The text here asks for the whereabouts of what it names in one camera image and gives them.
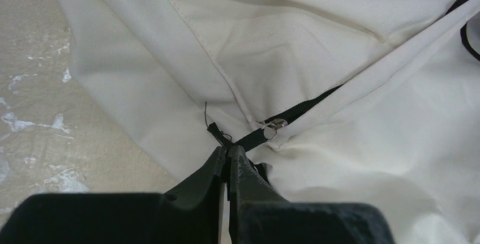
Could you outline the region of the beige canvas backpack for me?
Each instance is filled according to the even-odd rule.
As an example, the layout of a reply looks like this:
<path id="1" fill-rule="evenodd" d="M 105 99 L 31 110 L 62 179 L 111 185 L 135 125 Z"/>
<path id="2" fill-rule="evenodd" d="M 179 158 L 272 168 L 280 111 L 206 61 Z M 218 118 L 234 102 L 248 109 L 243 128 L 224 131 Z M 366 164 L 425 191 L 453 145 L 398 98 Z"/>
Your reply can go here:
<path id="1" fill-rule="evenodd" d="M 70 74 L 179 179 L 250 142 L 298 202 L 479 242 L 479 0 L 59 0 Z"/>

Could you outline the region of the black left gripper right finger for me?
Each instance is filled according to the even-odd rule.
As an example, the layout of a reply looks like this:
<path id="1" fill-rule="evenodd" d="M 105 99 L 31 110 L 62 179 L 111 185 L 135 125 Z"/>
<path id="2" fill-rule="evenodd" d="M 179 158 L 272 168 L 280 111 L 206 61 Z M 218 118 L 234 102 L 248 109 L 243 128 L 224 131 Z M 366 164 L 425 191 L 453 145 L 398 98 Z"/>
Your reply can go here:
<path id="1" fill-rule="evenodd" d="M 290 202 L 252 167 L 242 147 L 232 147 L 228 158 L 232 243 L 394 243 L 377 208 Z"/>

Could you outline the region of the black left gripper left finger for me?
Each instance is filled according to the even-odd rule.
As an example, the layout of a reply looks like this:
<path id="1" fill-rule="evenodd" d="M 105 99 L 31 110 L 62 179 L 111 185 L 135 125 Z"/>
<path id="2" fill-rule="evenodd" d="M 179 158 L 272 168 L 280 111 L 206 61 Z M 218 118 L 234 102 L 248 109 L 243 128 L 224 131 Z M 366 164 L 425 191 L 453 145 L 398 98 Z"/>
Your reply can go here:
<path id="1" fill-rule="evenodd" d="M 22 202 L 2 243 L 218 243 L 225 150 L 161 193 L 45 193 Z"/>

